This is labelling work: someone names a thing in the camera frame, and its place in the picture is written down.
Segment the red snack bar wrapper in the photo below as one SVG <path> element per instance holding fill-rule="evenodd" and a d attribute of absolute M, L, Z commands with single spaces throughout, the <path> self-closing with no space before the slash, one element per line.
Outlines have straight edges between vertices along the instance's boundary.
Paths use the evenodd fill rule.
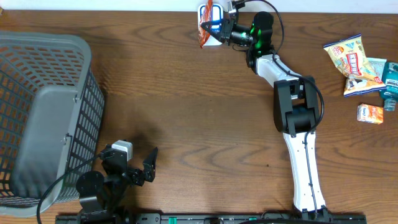
<path fill-rule="evenodd" d="M 198 22 L 198 42 L 201 49 L 210 38 L 211 21 L 213 16 L 213 1 L 207 2 L 198 8 L 199 22 Z"/>

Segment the large yellow snack bag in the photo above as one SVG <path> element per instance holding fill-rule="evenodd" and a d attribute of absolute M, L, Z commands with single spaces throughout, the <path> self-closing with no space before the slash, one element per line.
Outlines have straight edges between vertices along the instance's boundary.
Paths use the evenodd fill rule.
<path fill-rule="evenodd" d="M 344 97 L 385 90 L 387 86 L 372 68 L 361 34 L 325 44 L 334 66 L 346 77 Z"/>

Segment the light green snack pouch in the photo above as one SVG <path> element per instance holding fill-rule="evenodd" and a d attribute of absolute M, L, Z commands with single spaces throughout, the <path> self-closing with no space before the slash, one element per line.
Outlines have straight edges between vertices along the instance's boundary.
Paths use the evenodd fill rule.
<path fill-rule="evenodd" d="M 387 60 L 383 58 L 368 58 L 368 61 L 374 69 L 376 75 L 382 79 L 382 74 Z"/>

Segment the small orange tissue pack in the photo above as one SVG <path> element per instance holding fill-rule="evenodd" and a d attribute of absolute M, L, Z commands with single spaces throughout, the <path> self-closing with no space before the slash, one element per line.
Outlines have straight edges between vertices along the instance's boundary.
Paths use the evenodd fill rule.
<path fill-rule="evenodd" d="M 384 122 L 383 108 L 360 104 L 357 110 L 357 120 L 365 123 L 381 124 Z"/>

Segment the teal mouthwash bottle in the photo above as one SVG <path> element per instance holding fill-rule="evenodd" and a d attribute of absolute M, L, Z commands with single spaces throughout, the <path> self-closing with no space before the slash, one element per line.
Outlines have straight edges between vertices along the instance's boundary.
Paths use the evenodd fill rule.
<path fill-rule="evenodd" d="M 384 110 L 394 111 L 397 104 L 397 63 L 385 64 L 382 81 L 386 85 L 386 89 L 380 91 L 380 96 L 384 100 Z"/>

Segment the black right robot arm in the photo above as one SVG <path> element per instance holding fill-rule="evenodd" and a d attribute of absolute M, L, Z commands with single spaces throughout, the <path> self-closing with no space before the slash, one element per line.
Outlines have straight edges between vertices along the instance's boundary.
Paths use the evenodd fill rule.
<path fill-rule="evenodd" d="M 238 24 L 238 12 L 227 19 L 214 19 L 211 12 L 200 13 L 198 29 L 204 45 L 209 37 L 220 43 L 246 48 L 246 61 L 254 73 L 273 88 L 273 118 L 289 151 L 294 182 L 297 222 L 330 223 L 320 189 L 315 156 L 316 128 L 323 118 L 324 101 L 312 77 L 292 72 L 281 61 L 271 43 L 274 17 L 258 12 L 250 27 Z"/>

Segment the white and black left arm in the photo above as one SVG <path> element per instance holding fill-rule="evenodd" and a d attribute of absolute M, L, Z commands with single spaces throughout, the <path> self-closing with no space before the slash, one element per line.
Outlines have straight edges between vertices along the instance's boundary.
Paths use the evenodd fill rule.
<path fill-rule="evenodd" d="M 143 169 L 138 169 L 128 165 L 130 149 L 106 146 L 99 154 L 106 175 L 92 170 L 77 180 L 82 207 L 78 223 L 134 223 L 133 216 L 120 202 L 128 187 L 154 181 L 158 151 L 154 148 L 144 159 Z"/>

